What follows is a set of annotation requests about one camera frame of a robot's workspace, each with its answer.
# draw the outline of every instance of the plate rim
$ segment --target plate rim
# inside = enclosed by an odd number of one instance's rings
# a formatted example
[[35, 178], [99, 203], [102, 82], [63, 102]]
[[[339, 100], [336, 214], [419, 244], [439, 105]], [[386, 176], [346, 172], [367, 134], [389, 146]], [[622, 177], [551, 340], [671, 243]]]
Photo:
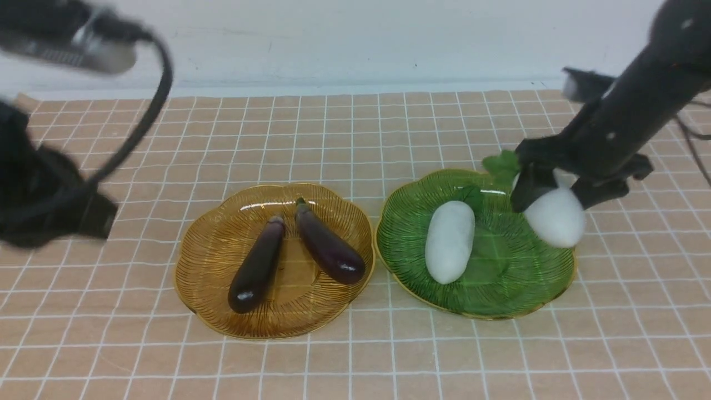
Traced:
[[[180, 263], [181, 259], [183, 259], [183, 247], [184, 247], [184, 243], [185, 243], [185, 237], [187, 236], [188, 232], [190, 232], [190, 230], [193, 228], [194, 224], [198, 222], [199, 219], [201, 219], [201, 218], [203, 218], [204, 216], [207, 216], [207, 215], [209, 215], [209, 214], [212, 214], [212, 213], [217, 212], [218, 210], [220, 210], [221, 208], [223, 208], [223, 207], [225, 206], [225, 204], [226, 204], [231, 198], [233, 198], [233, 197], [235, 197], [235, 196], [241, 194], [241, 193], [244, 192], [244, 191], [251, 190], [251, 189], [257, 189], [257, 188], [260, 188], [260, 187], [279, 187], [279, 188], [286, 188], [286, 187], [289, 187], [289, 186], [311, 186], [311, 187], [314, 187], [314, 188], [325, 189], [325, 190], [331, 192], [338, 200], [343, 201], [343, 202], [345, 202], [345, 203], [350, 203], [350, 204], [354, 205], [354, 206], [355, 206], [355, 209], [357, 209], [359, 212], [362, 213], [362, 215], [364, 215], [365, 219], [368, 221], [368, 228], [369, 228], [369, 230], [370, 230], [370, 252], [373, 254], [373, 261], [370, 263], [370, 272], [369, 272], [369, 274], [367, 274], [367, 275], [364, 277], [365, 280], [364, 280], [363, 284], [361, 285], [361, 287], [360, 287], [360, 289], [358, 290], [358, 292], [355, 294], [355, 297], [354, 297], [350, 302], [345, 303], [345, 304], [343, 305], [343, 307], [339, 308], [338, 311], [335, 312], [335, 313], [334, 313], [330, 318], [328, 318], [324, 323], [320, 324], [318, 327], [316, 327], [316, 328], [314, 328], [314, 329], [312, 329], [312, 330], [309, 330], [308, 332], [302, 332], [302, 333], [299, 333], [299, 334], [296, 334], [296, 335], [289, 335], [289, 336], [282, 336], [282, 337], [244, 337], [244, 336], [240, 336], [240, 335], [233, 335], [232, 333], [229, 333], [229, 332], [223, 332], [223, 331], [219, 330], [217, 327], [214, 327], [211, 323], [209, 323], [209, 322], [204, 318], [204, 316], [202, 316], [202, 314], [200, 314], [199, 312], [197, 312], [196, 310], [194, 310], [194, 309], [188, 304], [188, 302], [186, 301], [186, 299], [183, 297], [183, 294], [181, 293], [181, 291], [178, 290], [178, 273], [177, 273], [177, 272], [178, 272], [178, 264]], [[375, 267], [376, 267], [376, 265], [377, 265], [377, 257], [378, 257], [378, 255], [379, 255], [379, 252], [378, 252], [378, 250], [377, 250], [377, 246], [376, 246], [376, 244], [375, 244], [375, 231], [373, 230], [373, 224], [370, 222], [370, 217], [368, 216], [368, 213], [366, 213], [365, 210], [363, 210], [363, 208], [361, 208], [361, 207], [360, 207], [359, 205], [357, 205], [355, 202], [353, 202], [353, 201], [348, 201], [348, 200], [344, 199], [340, 194], [336, 193], [334, 190], [328, 188], [327, 186], [324, 186], [324, 185], [322, 185], [322, 184], [315, 184], [315, 183], [312, 183], [312, 182], [292, 182], [292, 183], [286, 183], [286, 184], [256, 184], [256, 185], [253, 185], [253, 186], [245, 187], [244, 189], [241, 189], [241, 190], [239, 190], [239, 191], [236, 191], [236, 192], [233, 193], [231, 196], [228, 196], [226, 199], [224, 199], [219, 205], [217, 205], [217, 206], [215, 206], [214, 208], [212, 208], [212, 209], [206, 211], [205, 213], [202, 213], [199, 217], [195, 218], [195, 219], [190, 223], [190, 226], [188, 226], [188, 228], [185, 230], [185, 233], [183, 233], [183, 236], [181, 237], [181, 242], [180, 242], [180, 243], [181, 243], [181, 244], [180, 244], [180, 249], [179, 249], [179, 252], [178, 252], [178, 259], [176, 260], [176, 262], [175, 262], [174, 265], [173, 265], [173, 291], [178, 294], [178, 299], [180, 299], [180, 301], [183, 303], [183, 305], [185, 305], [185, 306], [188, 308], [188, 310], [190, 310], [190, 312], [193, 313], [193, 315], [195, 315], [205, 326], [209, 327], [211, 330], [213, 330], [213, 331], [215, 331], [215, 332], [217, 332], [217, 333], [219, 333], [219, 334], [221, 334], [221, 335], [223, 335], [223, 336], [226, 336], [226, 337], [231, 337], [231, 338], [233, 338], [233, 339], [238, 339], [238, 340], [245, 340], [245, 341], [249, 341], [249, 342], [265, 342], [265, 341], [267, 341], [267, 340], [278, 341], [278, 340], [293, 339], [293, 338], [295, 338], [295, 337], [299, 337], [299, 336], [303, 336], [303, 335], [307, 335], [307, 334], [313, 333], [313, 332], [315, 332], [315, 331], [317, 331], [317, 330], [320, 330], [322, 327], [327, 326], [327, 325], [330, 324], [331, 322], [333, 322], [333, 320], [335, 320], [336, 318], [338, 318], [339, 316], [341, 316], [341, 314], [343, 314], [343, 312], [346, 311], [346, 309], [348, 308], [348, 306], [351, 305], [351, 303], [352, 303], [353, 301], [355, 301], [355, 300], [363, 293], [363, 291], [365, 290], [365, 288], [370, 284], [370, 280], [373, 278], [373, 273], [375, 272]]]
[[519, 312], [517, 314], [499, 314], [499, 315], [481, 315], [481, 314], [476, 314], [472, 312], [454, 312], [448, 308], [442, 307], [441, 305], [434, 304], [433, 302], [430, 302], [428, 300], [425, 300], [421, 298], [420, 296], [416, 295], [413, 293], [409, 287], [407, 287], [401, 280], [400, 278], [392, 271], [390, 266], [387, 264], [387, 261], [383, 257], [383, 255], [380, 253], [380, 246], [378, 245], [378, 232], [380, 232], [380, 224], [383, 222], [383, 215], [385, 213], [385, 207], [387, 206], [388, 202], [390, 201], [390, 198], [397, 193], [399, 190], [404, 189], [407, 186], [412, 186], [412, 185], [418, 185], [422, 180], [431, 177], [432, 175], [436, 174], [441, 174], [442, 172], [465, 172], [467, 174], [472, 174], [472, 175], [481, 175], [481, 176], [486, 176], [489, 175], [488, 172], [478, 172], [478, 171], [472, 171], [468, 169], [462, 169], [462, 168], [443, 168], [443, 169], [438, 169], [437, 171], [433, 171], [428, 173], [427, 175], [424, 175], [422, 178], [416, 179], [411, 182], [407, 182], [406, 184], [403, 184], [399, 186], [397, 189], [392, 191], [387, 197], [385, 197], [385, 200], [383, 202], [383, 206], [380, 210], [380, 218], [378, 219], [378, 223], [375, 225], [375, 233], [373, 234], [373, 243], [375, 247], [375, 252], [378, 255], [378, 258], [383, 262], [383, 265], [385, 266], [385, 269], [390, 273], [392, 276], [392, 279], [397, 282], [398, 285], [400, 285], [401, 288], [405, 289], [407, 293], [409, 293], [412, 297], [418, 299], [420, 302], [423, 302], [424, 304], [433, 307], [434, 309], [447, 312], [449, 314], [453, 315], [461, 315], [463, 317], [467, 317], [470, 319], [476, 319], [476, 320], [484, 320], [484, 321], [501, 321], [501, 320], [514, 320], [516, 318], [520, 317], [525, 317], [526, 315], [533, 314], [534, 312], [540, 310], [544, 306], [552, 303], [554, 300], [558, 299], [560, 296], [563, 295], [563, 293], [567, 292], [568, 289], [570, 289], [570, 286], [572, 286], [573, 282], [575, 281], [575, 278], [577, 278], [578, 274], [578, 258], [577, 258], [577, 248], [572, 248], [572, 257], [573, 257], [573, 271], [572, 274], [570, 275], [570, 280], [566, 284], [566, 286], [560, 291], [560, 293], [556, 294], [555, 296], [552, 296], [550, 300], [541, 303], [540, 305], [537, 305], [536, 307], [532, 307], [529, 310], [526, 310], [525, 312]]

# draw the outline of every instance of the green plate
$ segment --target green plate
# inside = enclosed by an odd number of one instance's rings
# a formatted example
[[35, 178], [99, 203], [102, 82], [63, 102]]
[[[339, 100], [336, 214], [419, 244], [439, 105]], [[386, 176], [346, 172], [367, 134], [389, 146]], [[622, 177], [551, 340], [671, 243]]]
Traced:
[[[472, 184], [483, 193], [475, 212], [474, 249], [466, 272], [440, 285], [427, 272], [424, 245], [437, 207]], [[511, 211], [508, 187], [489, 174], [443, 169], [406, 184], [385, 201], [375, 233], [380, 259], [405, 290], [441, 310], [501, 320], [529, 314], [568, 289], [577, 263], [572, 249], [541, 241], [522, 214]]]

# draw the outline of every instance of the grid pattern surface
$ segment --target grid pattern surface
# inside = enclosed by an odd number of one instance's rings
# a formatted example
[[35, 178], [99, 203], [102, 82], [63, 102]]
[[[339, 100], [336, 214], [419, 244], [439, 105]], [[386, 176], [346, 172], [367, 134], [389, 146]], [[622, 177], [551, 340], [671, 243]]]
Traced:
[[[36, 139], [97, 168], [143, 100], [26, 102]], [[558, 132], [555, 91], [174, 98], [103, 189], [122, 202], [106, 244], [0, 248], [0, 399], [699, 400], [711, 393], [711, 196], [682, 137], [656, 171], [595, 207], [579, 275], [514, 321], [431, 310], [382, 265], [331, 324], [278, 342], [225, 339], [173, 290], [189, 223], [256, 183], [314, 181], [378, 220], [383, 199], [443, 167]], [[711, 132], [711, 112], [683, 117]], [[711, 146], [699, 143], [711, 164]]]

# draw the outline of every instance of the gold rim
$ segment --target gold rim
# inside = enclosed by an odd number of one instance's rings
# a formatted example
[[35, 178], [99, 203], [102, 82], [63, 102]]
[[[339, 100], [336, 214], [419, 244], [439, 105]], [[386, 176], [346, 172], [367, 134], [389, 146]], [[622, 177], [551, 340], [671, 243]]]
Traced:
[[365, 290], [365, 288], [368, 286], [368, 283], [370, 283], [370, 279], [373, 277], [373, 273], [375, 272], [375, 266], [376, 266], [376, 264], [377, 264], [377, 257], [378, 257], [379, 252], [378, 252], [378, 250], [377, 250], [377, 248], [376, 248], [377, 246], [375, 245], [375, 242], [373, 241], [373, 239], [371, 239], [371, 241], [370, 241], [370, 251], [373, 252], [373, 262], [370, 264], [370, 272], [369, 272], [369, 274], [367, 274], [367, 275], [364, 277], [363, 284], [361, 285], [360, 289], [359, 289], [357, 292], [355, 292], [355, 296], [353, 297], [353, 299], [352, 299], [351, 301], [349, 301], [349, 302], [346, 302], [346, 303], [343, 305], [343, 307], [341, 307], [341, 308], [338, 309], [336, 312], [334, 312], [333, 315], [332, 315], [330, 318], [325, 319], [324, 322], [323, 322], [322, 324], [320, 324], [319, 326], [315, 327], [314, 329], [311, 329], [311, 330], [308, 330], [308, 331], [306, 331], [306, 332], [302, 332], [302, 333], [299, 333], [299, 334], [296, 334], [296, 335], [281, 336], [281, 337], [243, 337], [243, 336], [239, 336], [239, 335], [233, 335], [233, 334], [231, 334], [231, 333], [229, 333], [229, 332], [223, 332], [223, 331], [219, 330], [218, 328], [214, 327], [214, 326], [213, 326], [211, 323], [209, 323], [209, 321], [207, 321], [199, 312], [197, 312], [194, 308], [192, 308], [192, 307], [188, 304], [188, 302], [186, 301], [186, 299], [185, 299], [185, 298], [183, 297], [183, 295], [181, 294], [181, 291], [178, 290], [178, 275], [177, 275], [176, 272], [177, 272], [177, 265], [178, 265], [178, 263], [180, 262], [180, 259], [182, 259], [182, 257], [183, 257], [183, 244], [185, 243], [185, 236], [186, 236], [186, 235], [188, 234], [188, 232], [192, 229], [193, 224], [195, 224], [198, 219], [201, 219], [201, 218], [203, 218], [204, 216], [207, 216], [208, 214], [211, 214], [211, 213], [213, 213], [213, 212], [216, 212], [217, 210], [219, 210], [220, 208], [222, 208], [222, 207], [225, 205], [225, 203], [227, 203], [231, 198], [233, 198], [234, 196], [237, 196], [238, 194], [240, 194], [241, 192], [243, 192], [243, 191], [245, 191], [245, 190], [248, 190], [248, 189], [256, 189], [256, 188], [260, 188], [260, 187], [280, 187], [280, 188], [284, 188], [284, 187], [289, 187], [289, 186], [312, 186], [312, 187], [318, 187], [318, 188], [321, 188], [321, 189], [325, 189], [325, 190], [327, 190], [327, 191], [333, 193], [333, 194], [334, 194], [337, 198], [339, 198], [341, 201], [344, 201], [344, 202], [346, 202], [346, 203], [350, 203], [350, 204], [354, 205], [354, 206], [355, 206], [355, 209], [357, 209], [359, 212], [361, 212], [361, 213], [366, 217], [366, 219], [368, 220], [368, 228], [370, 229], [370, 236], [371, 236], [371, 238], [375, 238], [375, 232], [373, 231], [373, 225], [372, 225], [372, 223], [370, 222], [370, 217], [368, 217], [368, 213], [366, 213], [366, 212], [365, 212], [359, 205], [357, 205], [356, 203], [344, 199], [342, 196], [338, 195], [336, 192], [334, 192], [333, 190], [331, 190], [330, 188], [328, 188], [327, 186], [324, 186], [324, 185], [313, 184], [313, 183], [310, 183], [310, 182], [295, 182], [295, 183], [293, 183], [293, 184], [284, 184], [284, 185], [261, 184], [261, 185], [249, 186], [249, 187], [247, 187], [247, 188], [244, 188], [244, 189], [242, 189], [242, 190], [237, 191], [237, 192], [234, 193], [232, 196], [229, 196], [228, 198], [226, 198], [225, 200], [223, 200], [223, 202], [220, 203], [219, 206], [216, 206], [215, 208], [211, 209], [210, 211], [205, 212], [204, 214], [202, 214], [201, 216], [199, 216], [198, 218], [196, 218], [193, 222], [191, 222], [190, 226], [188, 227], [188, 229], [186, 229], [185, 233], [183, 234], [183, 237], [182, 237], [182, 239], [181, 239], [180, 251], [179, 251], [179, 253], [178, 253], [178, 260], [176, 261], [176, 264], [173, 266], [173, 288], [174, 288], [174, 292], [178, 294], [178, 299], [180, 299], [180, 301], [188, 308], [188, 310], [190, 310], [200, 321], [202, 321], [204, 325], [206, 325], [207, 327], [209, 327], [209, 328], [212, 329], [213, 331], [215, 331], [215, 332], [217, 332], [217, 333], [219, 333], [219, 334], [221, 334], [221, 335], [223, 335], [223, 336], [232, 337], [232, 338], [234, 338], [234, 339], [246, 340], [246, 341], [250, 341], [250, 342], [263, 342], [263, 341], [267, 341], [267, 340], [275, 340], [275, 341], [276, 341], [276, 340], [288, 340], [288, 339], [292, 339], [292, 338], [294, 338], [294, 337], [299, 337], [299, 336], [307, 335], [307, 334], [309, 334], [309, 333], [313, 333], [313, 332], [315, 332], [315, 331], [321, 329], [322, 327], [327, 326], [328, 324], [330, 324], [331, 322], [333, 322], [333, 320], [335, 320], [337, 317], [339, 317], [341, 314], [343, 314], [343, 311], [346, 311], [346, 309], [348, 308], [348, 306], [351, 305], [351, 303], [352, 303], [355, 299], [357, 299], [358, 296], [360, 296], [360, 294]]
[[471, 314], [471, 313], [467, 313], [467, 312], [454, 312], [454, 311], [452, 311], [452, 310], [446, 309], [446, 308], [444, 308], [444, 307], [442, 307], [442, 306], [436, 305], [436, 304], [434, 304], [434, 303], [432, 303], [432, 302], [429, 302], [429, 301], [427, 301], [427, 300], [421, 298], [420, 296], [414, 294], [404, 283], [402, 283], [402, 281], [397, 277], [397, 275], [395, 275], [395, 274], [393, 273], [393, 271], [390, 269], [390, 266], [387, 264], [387, 261], [383, 258], [383, 255], [380, 254], [380, 247], [378, 246], [378, 232], [380, 231], [380, 223], [383, 221], [383, 213], [385, 212], [385, 206], [386, 206], [387, 203], [389, 202], [390, 197], [392, 197], [392, 195], [394, 195], [397, 191], [399, 191], [399, 190], [401, 190], [401, 189], [404, 189], [405, 187], [407, 187], [407, 186], [409, 186], [409, 185], [416, 184], [417, 182], [419, 182], [419, 181], [421, 181], [421, 180], [423, 180], [423, 179], [425, 179], [425, 178], [427, 178], [427, 177], [430, 177], [430, 176], [435, 175], [435, 174], [440, 174], [440, 173], [446, 172], [446, 171], [452, 171], [452, 172], [466, 172], [466, 173], [477, 174], [477, 175], [488, 175], [488, 173], [482, 173], [482, 172], [477, 172], [477, 171], [469, 171], [469, 170], [467, 170], [467, 169], [459, 169], [459, 168], [444, 168], [444, 169], [438, 169], [437, 171], [435, 171], [435, 172], [430, 172], [429, 174], [425, 175], [424, 177], [422, 177], [422, 178], [420, 178], [420, 179], [417, 179], [417, 180], [414, 180], [414, 181], [412, 181], [412, 182], [403, 184], [402, 186], [398, 187], [396, 190], [392, 191], [392, 193], [389, 194], [389, 195], [385, 198], [385, 201], [383, 202], [383, 206], [382, 206], [382, 208], [380, 209], [380, 218], [378, 219], [378, 223], [375, 225], [375, 233], [373, 234], [373, 247], [375, 248], [375, 254], [376, 254], [376, 255], [378, 256], [378, 258], [383, 262], [383, 265], [385, 266], [385, 269], [387, 269], [387, 271], [388, 271], [388, 273], [390, 274], [390, 276], [392, 276], [392, 279], [394, 279], [395, 282], [397, 282], [397, 284], [400, 285], [401, 288], [405, 289], [405, 291], [408, 292], [412, 297], [418, 299], [419, 301], [423, 302], [424, 304], [427, 304], [428, 306], [433, 307], [433, 308], [435, 308], [435, 309], [437, 309], [437, 310], [444, 311], [444, 312], [448, 312], [449, 314], [453, 314], [453, 315], [461, 315], [461, 316], [463, 316], [463, 317], [467, 317], [467, 318], [471, 318], [471, 319], [476, 319], [476, 320], [484, 320], [484, 321], [513, 320], [513, 319], [515, 319], [515, 318], [525, 317], [526, 315], [532, 314], [532, 313], [534, 313], [534, 312], [540, 310], [540, 309], [543, 308], [544, 306], [550, 304], [553, 300], [559, 298], [560, 296], [563, 295], [563, 293], [565, 293], [568, 289], [570, 289], [570, 286], [573, 284], [573, 282], [575, 281], [575, 278], [577, 277], [577, 269], [578, 269], [578, 260], [577, 260], [577, 257], [576, 257], [576, 250], [575, 250], [575, 248], [573, 248], [573, 249], [571, 250], [571, 251], [572, 251], [572, 256], [573, 256], [573, 274], [571, 274], [571, 276], [570, 276], [570, 281], [569, 281], [568, 284], [565, 286], [565, 288], [564, 288], [563, 290], [561, 290], [560, 293], [558, 293], [558, 294], [556, 294], [555, 296], [553, 296], [553, 297], [552, 297], [550, 300], [548, 300], [547, 302], [541, 303], [540, 305], [538, 305], [537, 307], [532, 308], [532, 309], [529, 310], [529, 311], [520, 312], [520, 313], [518, 313], [518, 314], [504, 314], [504, 315], [494, 315], [494, 316], [491, 316], [491, 315]]

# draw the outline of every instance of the white wall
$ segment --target white wall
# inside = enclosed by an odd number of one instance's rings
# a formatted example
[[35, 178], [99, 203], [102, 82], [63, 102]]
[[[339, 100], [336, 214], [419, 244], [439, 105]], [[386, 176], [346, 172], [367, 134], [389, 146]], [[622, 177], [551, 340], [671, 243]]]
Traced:
[[[408, 88], [620, 73], [662, 0], [114, 0], [169, 42], [180, 88]], [[118, 78], [0, 59], [4, 93], [150, 89], [155, 57]]]

